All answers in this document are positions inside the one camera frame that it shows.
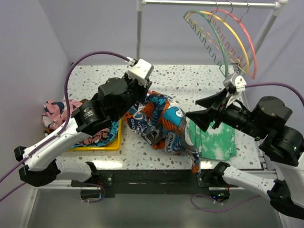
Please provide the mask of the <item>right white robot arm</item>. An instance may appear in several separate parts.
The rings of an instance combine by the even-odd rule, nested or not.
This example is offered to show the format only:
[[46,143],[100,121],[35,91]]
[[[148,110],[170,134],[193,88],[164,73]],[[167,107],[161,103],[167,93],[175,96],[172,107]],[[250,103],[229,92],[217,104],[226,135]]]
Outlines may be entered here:
[[244,188],[265,198],[278,212],[303,219],[304,137],[286,125],[292,110],[274,96],[262,97],[253,110],[239,100],[228,100],[226,91],[202,98],[196,101],[202,110],[187,112],[186,116],[203,131],[226,124],[260,141],[259,149],[281,170],[283,179],[258,177],[221,161],[204,174],[204,180],[218,187],[227,184]]

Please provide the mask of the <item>blue orange patterned shorts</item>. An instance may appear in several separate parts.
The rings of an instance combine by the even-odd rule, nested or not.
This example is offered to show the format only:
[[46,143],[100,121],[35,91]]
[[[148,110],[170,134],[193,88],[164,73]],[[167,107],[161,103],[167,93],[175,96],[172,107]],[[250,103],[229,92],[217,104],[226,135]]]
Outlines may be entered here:
[[200,174],[201,160],[190,139],[186,114],[172,97],[148,92],[143,102],[136,102],[123,117],[129,128],[154,149],[173,155],[186,152],[192,160],[191,171]]

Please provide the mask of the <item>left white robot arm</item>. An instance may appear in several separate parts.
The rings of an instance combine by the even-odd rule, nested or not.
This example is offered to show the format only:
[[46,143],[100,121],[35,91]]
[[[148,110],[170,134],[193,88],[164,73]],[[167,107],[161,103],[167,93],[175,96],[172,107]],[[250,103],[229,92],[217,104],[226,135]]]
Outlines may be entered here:
[[20,179],[34,187],[54,180],[73,180],[94,186],[98,174],[92,162],[71,163],[59,156],[74,144],[94,136],[120,120],[137,102],[142,101],[151,86],[148,75],[127,72],[113,77],[98,87],[93,98],[81,104],[53,133],[31,147],[17,147],[15,157],[23,166]]

